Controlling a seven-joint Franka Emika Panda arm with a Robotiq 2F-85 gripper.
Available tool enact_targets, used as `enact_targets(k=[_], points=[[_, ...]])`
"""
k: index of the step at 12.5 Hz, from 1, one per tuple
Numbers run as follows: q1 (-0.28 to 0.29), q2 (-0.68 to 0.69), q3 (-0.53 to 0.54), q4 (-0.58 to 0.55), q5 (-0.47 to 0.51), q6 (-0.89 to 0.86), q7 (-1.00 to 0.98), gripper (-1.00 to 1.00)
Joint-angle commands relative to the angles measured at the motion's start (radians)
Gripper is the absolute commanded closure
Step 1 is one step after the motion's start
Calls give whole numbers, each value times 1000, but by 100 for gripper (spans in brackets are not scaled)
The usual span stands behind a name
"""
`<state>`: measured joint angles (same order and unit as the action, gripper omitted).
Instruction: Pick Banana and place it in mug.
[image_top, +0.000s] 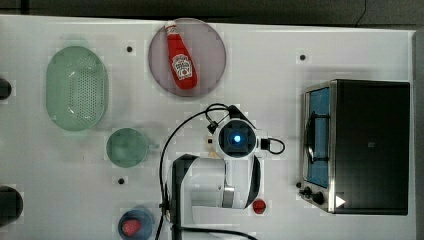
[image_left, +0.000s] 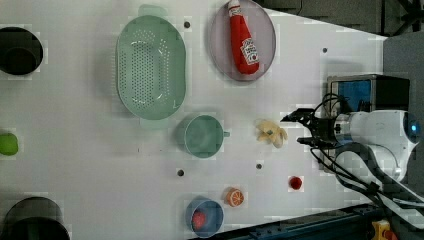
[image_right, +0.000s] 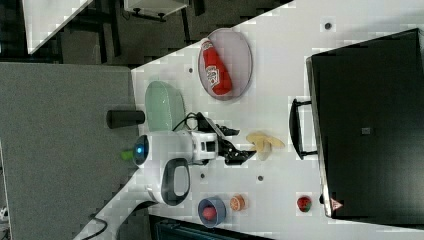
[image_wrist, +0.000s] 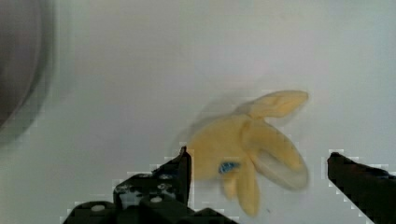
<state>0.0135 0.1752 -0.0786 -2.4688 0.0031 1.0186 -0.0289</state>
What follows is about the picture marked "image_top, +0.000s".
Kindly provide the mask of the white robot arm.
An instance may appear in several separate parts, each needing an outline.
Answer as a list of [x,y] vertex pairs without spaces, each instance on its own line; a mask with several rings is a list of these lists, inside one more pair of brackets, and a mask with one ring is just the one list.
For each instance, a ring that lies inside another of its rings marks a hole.
[[245,209],[259,194],[261,165],[268,138],[249,121],[230,118],[211,136],[214,157],[184,154],[167,174],[168,221],[172,240],[211,240],[222,232],[197,225],[195,207]]

